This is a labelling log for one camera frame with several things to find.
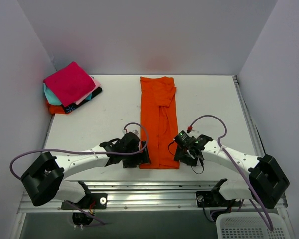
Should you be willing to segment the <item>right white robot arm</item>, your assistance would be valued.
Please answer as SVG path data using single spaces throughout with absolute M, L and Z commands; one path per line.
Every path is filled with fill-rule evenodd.
M 276 159 L 268 154 L 263 157 L 248 155 L 220 146 L 216 140 L 200 135 L 190 136 L 181 131 L 175 138 L 177 150 L 174 159 L 194 166 L 198 160 L 206 160 L 224 166 L 240 174 L 242 179 L 221 179 L 211 199 L 216 205 L 224 205 L 233 199 L 254 199 L 266 209 L 273 209 L 290 185 Z

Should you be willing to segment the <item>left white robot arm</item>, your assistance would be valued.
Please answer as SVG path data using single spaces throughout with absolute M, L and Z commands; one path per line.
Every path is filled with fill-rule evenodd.
M 89 150 L 74 155 L 57 155 L 45 152 L 21 176 L 34 206 L 51 200 L 61 200 L 62 208 L 75 205 L 79 209 L 104 209 L 106 196 L 95 196 L 83 181 L 67 180 L 68 177 L 97 167 L 122 163 L 124 168 L 134 168 L 150 163 L 145 141 L 132 132 L 121 139 L 115 138 Z

